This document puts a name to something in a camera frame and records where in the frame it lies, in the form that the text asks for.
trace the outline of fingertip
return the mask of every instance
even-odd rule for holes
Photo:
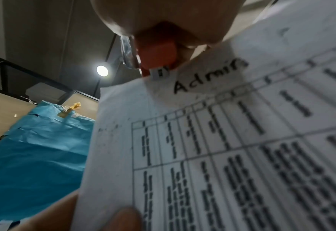
[[[102,231],[141,231],[141,215],[132,207],[121,209]]]

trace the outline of person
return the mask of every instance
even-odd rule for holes
[[[178,65],[189,60],[199,45],[222,41],[242,0],[91,0],[100,19],[116,34],[154,40],[169,31],[178,52]],[[78,192],[73,192],[12,231],[68,231]],[[103,231],[140,231],[141,217],[134,208],[118,211]]]

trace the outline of white paper sheet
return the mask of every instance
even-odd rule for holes
[[[336,1],[291,12],[102,89],[72,231],[125,206],[147,231],[335,231]]]

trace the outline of round light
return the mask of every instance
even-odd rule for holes
[[[108,70],[106,67],[104,66],[98,66],[97,67],[97,73],[103,77],[107,76],[108,75]]]

